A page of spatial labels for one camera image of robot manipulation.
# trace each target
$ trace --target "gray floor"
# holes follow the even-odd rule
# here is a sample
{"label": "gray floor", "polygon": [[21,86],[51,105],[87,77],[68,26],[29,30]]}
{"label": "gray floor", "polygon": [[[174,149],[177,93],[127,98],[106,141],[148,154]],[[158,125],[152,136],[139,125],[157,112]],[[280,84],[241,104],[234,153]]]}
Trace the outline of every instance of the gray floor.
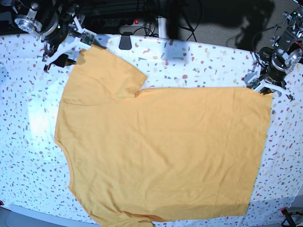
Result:
{"label": "gray floor", "polygon": [[[193,28],[199,18],[198,0],[187,0],[185,7]],[[297,4],[293,0],[201,0],[202,20],[195,34],[197,41],[244,50],[251,49],[254,34],[264,28],[280,24],[283,12],[291,13]],[[186,40],[191,32],[180,29],[179,39]],[[257,50],[270,46],[273,30],[259,36]]]}

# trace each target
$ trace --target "t-shirt sleeve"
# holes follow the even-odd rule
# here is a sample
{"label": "t-shirt sleeve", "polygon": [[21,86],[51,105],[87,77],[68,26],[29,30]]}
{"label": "t-shirt sleeve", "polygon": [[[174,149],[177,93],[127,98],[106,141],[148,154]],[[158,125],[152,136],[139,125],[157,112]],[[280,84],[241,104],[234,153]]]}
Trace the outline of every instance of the t-shirt sleeve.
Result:
{"label": "t-shirt sleeve", "polygon": [[64,102],[97,105],[134,98],[146,76],[113,53],[92,45],[82,50],[64,89]]}

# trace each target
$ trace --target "black object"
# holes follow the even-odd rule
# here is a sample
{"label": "black object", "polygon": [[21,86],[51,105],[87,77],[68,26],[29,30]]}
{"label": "black object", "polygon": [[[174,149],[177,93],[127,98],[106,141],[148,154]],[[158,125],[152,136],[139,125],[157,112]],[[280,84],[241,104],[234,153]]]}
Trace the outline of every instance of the black object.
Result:
{"label": "black object", "polygon": [[123,32],[119,44],[120,50],[130,50],[132,48],[130,35],[132,35],[131,32]]}
{"label": "black object", "polygon": [[259,65],[261,65],[262,67],[265,67],[265,66],[264,66],[263,64],[261,64],[261,62],[260,62],[260,60],[259,60],[259,57],[257,56],[256,50],[255,50],[255,38],[256,38],[258,35],[262,34],[263,32],[266,32],[266,31],[269,31],[269,30],[271,30],[271,29],[274,29],[275,27],[276,27],[276,26],[272,26],[272,27],[266,28],[266,29],[264,29],[264,30],[262,30],[262,31],[260,31],[260,32],[258,32],[258,33],[256,33],[256,34],[253,36],[252,40],[251,40],[252,51],[254,52],[255,58],[257,59]]}
{"label": "black object", "polygon": [[282,222],[281,226],[286,227],[286,226],[284,225],[284,223],[287,221],[288,224],[289,224],[289,225],[287,225],[287,226],[289,226],[289,227],[296,227],[296,224],[295,224],[294,220],[292,219],[291,214],[288,213],[286,207],[282,208],[282,209],[281,209],[281,212],[282,212],[282,214],[285,216],[285,220]]}
{"label": "black object", "polygon": [[51,34],[44,38],[44,40],[50,45],[59,45],[68,35],[68,24],[66,24],[63,20],[60,20],[59,25],[60,26],[57,26]]}
{"label": "black object", "polygon": [[271,55],[273,54],[273,49],[269,48],[269,47],[263,47],[260,50],[260,59],[262,61],[266,61],[269,62],[269,60],[271,59]]}
{"label": "black object", "polygon": [[67,54],[61,54],[52,64],[64,68],[65,66],[76,64],[76,61],[69,59]]}

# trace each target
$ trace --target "black cable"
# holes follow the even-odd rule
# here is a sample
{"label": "black cable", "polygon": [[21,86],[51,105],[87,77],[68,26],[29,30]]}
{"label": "black cable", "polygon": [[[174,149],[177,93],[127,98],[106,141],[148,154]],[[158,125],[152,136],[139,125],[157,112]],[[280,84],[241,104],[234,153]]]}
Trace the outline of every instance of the black cable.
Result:
{"label": "black cable", "polygon": [[140,28],[136,29],[136,30],[133,32],[133,35],[134,35],[137,31],[139,31],[140,29],[144,29],[144,27],[140,27]]}
{"label": "black cable", "polygon": [[144,30],[145,30],[145,35],[146,36],[152,36],[153,35],[153,32],[155,31],[155,28],[154,28],[154,30],[151,32],[151,34],[149,34],[150,32],[148,32],[147,30],[150,30],[151,31],[151,29],[152,29],[152,23],[150,22],[149,23],[149,26],[148,26],[148,28],[146,27],[146,22],[144,23]]}
{"label": "black cable", "polygon": [[284,221],[281,223],[282,227],[287,227],[286,225],[284,225],[285,222],[286,222],[286,219],[284,219]]}
{"label": "black cable", "polygon": [[194,30],[194,28],[191,26],[191,23],[190,23],[190,21],[189,21],[189,19],[188,19],[188,17],[187,17],[187,15],[184,13],[184,11],[182,10],[182,16],[184,17],[184,19],[185,19],[185,21],[186,21],[186,23],[187,23],[187,25],[188,25],[188,27],[189,28],[187,28],[187,27],[182,27],[182,26],[179,26],[179,27],[181,27],[181,28],[183,28],[183,29],[185,29],[185,30],[187,30],[187,31],[191,31],[192,32],[192,34],[193,34],[193,32],[195,31]]}
{"label": "black cable", "polygon": [[198,28],[200,22],[201,22],[201,19],[202,19],[202,10],[203,10],[203,6],[202,6],[202,3],[200,0],[197,0],[197,2],[199,3],[199,7],[200,7],[200,16],[199,16],[199,20],[198,20],[198,23],[197,23],[197,26],[195,27],[195,29],[192,31],[192,34],[187,38],[186,41],[188,41],[190,39],[190,37],[193,35],[194,36],[194,39],[195,41],[197,42],[197,39],[196,39],[196,36],[195,36],[195,31],[196,29]]}
{"label": "black cable", "polygon": [[279,26],[278,26],[278,25],[275,25],[275,26],[266,28],[266,29],[264,29],[264,30],[262,30],[262,31],[260,31],[260,32],[258,32],[258,33],[256,33],[256,34],[253,36],[252,41],[251,41],[252,51],[254,52],[255,58],[257,59],[258,63],[259,63],[262,67],[265,67],[265,65],[261,64],[261,62],[260,62],[260,60],[259,60],[259,57],[257,56],[256,49],[255,49],[255,44],[254,44],[254,43],[255,43],[255,38],[256,38],[259,34],[265,32],[265,31],[274,29],[275,27],[279,27]]}

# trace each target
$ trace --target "table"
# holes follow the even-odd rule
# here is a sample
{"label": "table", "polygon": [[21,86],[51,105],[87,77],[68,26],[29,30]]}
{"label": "table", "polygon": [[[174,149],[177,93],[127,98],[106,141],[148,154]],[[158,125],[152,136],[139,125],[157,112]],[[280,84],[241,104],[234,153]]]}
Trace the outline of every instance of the table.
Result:
{"label": "table", "polygon": [[[148,76],[147,87],[245,87],[253,70],[248,51],[156,37],[131,36],[132,49],[118,48],[120,35],[98,42]],[[46,214],[95,223],[67,189],[63,152],[53,141],[61,95],[72,66],[43,72],[43,45],[30,35],[0,37],[0,199]],[[77,59],[80,50],[69,56]],[[295,100],[274,93],[261,165],[245,216],[154,223],[156,226],[257,226],[282,222],[302,186],[303,66],[286,77]]]}

